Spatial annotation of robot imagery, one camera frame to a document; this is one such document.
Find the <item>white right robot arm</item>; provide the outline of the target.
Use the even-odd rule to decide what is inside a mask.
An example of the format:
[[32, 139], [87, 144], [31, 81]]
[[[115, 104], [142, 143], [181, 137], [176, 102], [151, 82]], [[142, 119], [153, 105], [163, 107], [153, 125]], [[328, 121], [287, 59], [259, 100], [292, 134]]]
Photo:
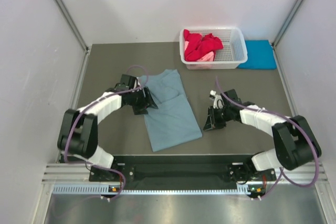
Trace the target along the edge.
[[265, 170], [274, 168], [294, 170], [321, 156], [321, 147], [303, 116], [289, 118], [271, 113], [252, 102], [242, 102], [234, 89], [221, 94], [212, 90], [209, 98], [213, 105], [208, 107], [204, 131], [219, 130], [226, 127], [227, 122], [236, 121], [273, 139], [273, 149], [257, 153], [248, 161], [245, 166], [248, 178], [256, 180]]

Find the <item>grey-blue t-shirt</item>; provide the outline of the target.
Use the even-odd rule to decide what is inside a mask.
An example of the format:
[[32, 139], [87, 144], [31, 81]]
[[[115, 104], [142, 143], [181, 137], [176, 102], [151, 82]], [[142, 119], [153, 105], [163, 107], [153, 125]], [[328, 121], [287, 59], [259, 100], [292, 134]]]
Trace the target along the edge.
[[177, 70], [166, 69], [155, 76], [141, 76], [157, 109], [144, 116], [152, 151], [157, 152], [202, 137]]

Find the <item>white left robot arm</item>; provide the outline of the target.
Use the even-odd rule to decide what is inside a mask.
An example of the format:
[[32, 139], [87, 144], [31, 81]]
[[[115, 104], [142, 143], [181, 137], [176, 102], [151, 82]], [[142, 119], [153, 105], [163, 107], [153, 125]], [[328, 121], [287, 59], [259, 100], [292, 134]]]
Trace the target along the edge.
[[147, 114], [147, 109], [157, 109], [150, 90], [145, 86], [149, 77], [140, 80], [123, 74], [115, 87], [106, 90], [86, 106], [68, 109], [64, 113], [57, 147], [63, 152], [65, 162], [68, 155], [101, 167], [101, 174], [107, 180], [114, 180], [119, 168], [113, 164], [113, 155], [98, 144], [98, 125], [111, 113], [124, 106], [131, 106], [135, 115]]

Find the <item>red t-shirt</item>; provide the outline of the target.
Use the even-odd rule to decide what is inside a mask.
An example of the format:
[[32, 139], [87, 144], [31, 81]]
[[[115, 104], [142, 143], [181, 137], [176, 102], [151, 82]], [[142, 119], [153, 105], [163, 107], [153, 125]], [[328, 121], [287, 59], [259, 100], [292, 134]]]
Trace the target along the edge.
[[211, 51], [216, 55], [217, 51], [224, 49], [222, 41], [212, 33], [203, 36], [184, 29], [183, 38], [184, 42], [189, 42], [187, 50], [184, 51], [184, 60], [187, 62], [197, 62], [199, 58]]

